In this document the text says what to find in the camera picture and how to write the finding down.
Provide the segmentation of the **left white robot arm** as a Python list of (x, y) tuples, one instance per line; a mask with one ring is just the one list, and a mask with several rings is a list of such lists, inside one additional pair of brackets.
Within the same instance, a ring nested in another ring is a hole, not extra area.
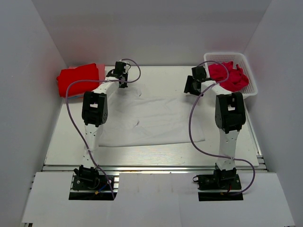
[(108, 100), (116, 90), (127, 87), (130, 68), (129, 62), (117, 61), (115, 68), (108, 72), (97, 88), (84, 93), (81, 116), (85, 125), (85, 164), (90, 161), (97, 166), (94, 155), (99, 147), (103, 125), (108, 119)]

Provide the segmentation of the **white t shirt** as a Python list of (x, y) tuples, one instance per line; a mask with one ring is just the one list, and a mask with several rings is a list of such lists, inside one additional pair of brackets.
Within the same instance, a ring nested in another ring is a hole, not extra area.
[(101, 147), (152, 146), (205, 140), (199, 113), (190, 115), (192, 95), (142, 97), (139, 89), (118, 89), (108, 100)]

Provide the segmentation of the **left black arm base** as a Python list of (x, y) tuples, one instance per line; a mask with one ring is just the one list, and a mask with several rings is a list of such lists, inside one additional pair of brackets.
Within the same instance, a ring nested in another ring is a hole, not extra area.
[(101, 175), (99, 171), (94, 168), (86, 168), (81, 165), (74, 170), (74, 178), (72, 183), (72, 189), (77, 191), (84, 190), (110, 190), (108, 183), (114, 186), (114, 176), (108, 175), (108, 180), (104, 175)]

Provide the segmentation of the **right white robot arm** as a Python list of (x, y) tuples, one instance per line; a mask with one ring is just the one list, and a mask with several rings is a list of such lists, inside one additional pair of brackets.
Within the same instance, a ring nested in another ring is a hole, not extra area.
[(192, 69), (192, 75), (187, 77), (184, 93), (198, 97), (209, 94), (214, 103), (214, 120), (220, 133), (219, 154), (215, 168), (221, 171), (235, 170), (235, 152), (237, 138), (246, 122), (243, 95), (231, 92), (206, 76), (203, 66)]

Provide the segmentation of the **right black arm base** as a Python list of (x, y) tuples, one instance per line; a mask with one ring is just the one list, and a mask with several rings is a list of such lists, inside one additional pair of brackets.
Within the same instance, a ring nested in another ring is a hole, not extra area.
[(193, 177), (193, 182), (198, 184), (199, 190), (240, 190), (241, 182), (237, 169), (234, 167), (232, 170), (220, 170), (215, 166), (212, 174), (196, 175)]

